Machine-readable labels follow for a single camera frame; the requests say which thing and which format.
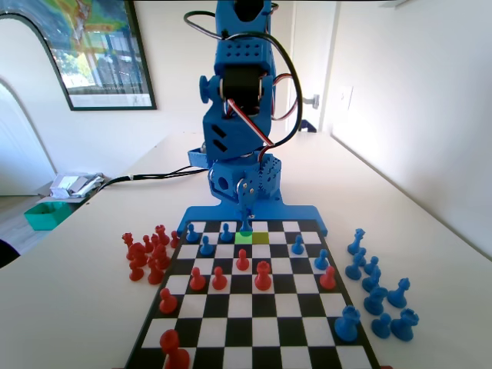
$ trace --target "teal bin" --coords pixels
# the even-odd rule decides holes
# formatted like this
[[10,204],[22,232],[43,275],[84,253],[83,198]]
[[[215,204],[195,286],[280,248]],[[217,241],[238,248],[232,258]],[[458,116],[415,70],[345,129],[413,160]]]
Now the teal bin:
[[66,202],[43,202],[24,213],[35,231],[51,231],[72,213]]

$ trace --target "door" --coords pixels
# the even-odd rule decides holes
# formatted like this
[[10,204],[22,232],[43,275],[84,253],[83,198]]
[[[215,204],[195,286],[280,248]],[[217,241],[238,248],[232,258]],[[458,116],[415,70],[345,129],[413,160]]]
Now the door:
[[29,120],[0,81],[0,196],[36,194],[55,179]]

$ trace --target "red chess piece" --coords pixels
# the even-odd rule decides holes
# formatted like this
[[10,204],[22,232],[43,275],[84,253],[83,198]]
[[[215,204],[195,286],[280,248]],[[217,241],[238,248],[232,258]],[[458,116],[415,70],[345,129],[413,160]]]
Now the red chess piece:
[[144,276],[144,270],[143,270],[143,269],[140,269],[140,268],[137,266],[137,261],[136,261],[136,260],[133,260],[133,261],[130,263],[130,269],[131,269],[130,279],[131,279],[133,282],[136,282],[136,281],[141,280],[141,278]]
[[130,247],[133,245],[133,237],[131,233],[125,233],[121,236],[123,242],[128,246],[128,253],[126,254],[126,258],[128,260],[133,260],[133,257],[130,255]]
[[225,286],[228,285],[228,279],[222,274],[221,267],[215,267],[214,269],[215,277],[212,280],[212,286],[216,290],[223,290]]
[[130,256],[134,258],[135,265],[137,265],[138,268],[144,267],[147,264],[145,246],[140,242],[137,242],[130,247]]
[[159,235],[159,240],[164,246],[169,243],[169,236],[166,235],[166,227],[164,225],[156,226],[155,233]]
[[326,273],[320,277],[320,284],[327,290],[332,290],[337,285],[335,281],[335,268],[328,267]]
[[144,243],[145,243],[145,252],[147,254],[149,252],[153,252],[154,245],[151,243],[151,240],[150,240],[150,238],[147,235],[144,236]]
[[236,267],[240,271],[245,271],[249,268],[249,260],[246,258],[246,250],[243,248],[239,250],[239,259],[236,261]]
[[194,267],[191,270],[191,275],[193,278],[190,281],[190,287],[193,291],[200,291],[203,287],[205,287],[205,277],[200,275],[200,269]]
[[159,304],[159,310],[162,314],[172,313],[178,306],[178,299],[169,293],[167,288],[161,289],[159,293],[161,295],[161,303]]
[[178,238],[178,233],[177,231],[171,232],[172,240],[171,240],[171,247],[176,248],[179,243],[179,238]]
[[165,369],[188,369],[190,354],[184,348],[179,348],[178,332],[174,329],[164,332],[159,343],[168,356]]
[[258,275],[254,279],[254,285],[260,291],[266,291],[271,286],[271,278],[268,275],[270,265],[266,261],[260,261],[256,267]]
[[147,279],[150,284],[160,284],[164,278],[164,272],[157,268],[155,262],[156,261],[154,259],[151,259],[148,262],[148,267],[151,269],[151,273],[148,275]]

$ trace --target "white wall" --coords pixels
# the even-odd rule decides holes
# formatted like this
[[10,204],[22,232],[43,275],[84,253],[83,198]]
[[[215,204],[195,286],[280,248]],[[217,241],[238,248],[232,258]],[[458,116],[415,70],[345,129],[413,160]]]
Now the white wall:
[[[280,5],[272,35],[288,50],[293,5]],[[208,106],[201,103],[198,79],[213,75],[216,41],[188,27],[183,15],[191,10],[214,12],[215,6],[216,2],[135,2],[157,111],[70,111],[34,33],[21,22],[0,21],[0,78],[22,101],[56,171],[116,176],[170,132],[201,131]],[[197,18],[215,30],[213,18]],[[279,62],[278,72],[285,69]],[[287,104],[284,86],[278,104]]]
[[[333,135],[492,255],[492,2],[379,4],[342,2]],[[344,85],[354,94],[340,112]]]

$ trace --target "white table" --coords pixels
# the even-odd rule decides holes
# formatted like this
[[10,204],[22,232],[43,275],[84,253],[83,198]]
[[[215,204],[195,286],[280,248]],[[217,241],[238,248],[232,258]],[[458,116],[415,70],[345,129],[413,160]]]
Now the white table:
[[[167,137],[128,172],[159,173],[188,163],[202,135]],[[360,282],[344,283],[381,364],[395,369],[489,368],[492,264],[413,201],[324,135],[299,134],[273,151],[282,160],[287,204],[315,204],[339,268],[351,262],[355,228],[367,233],[381,285],[411,280],[415,338],[381,340],[370,329]],[[206,174],[114,184],[56,228],[38,247],[0,270],[0,367],[123,367],[155,296],[146,278],[130,282],[126,246],[157,224],[176,229],[186,207],[217,204]],[[398,309],[385,306],[392,317]]]

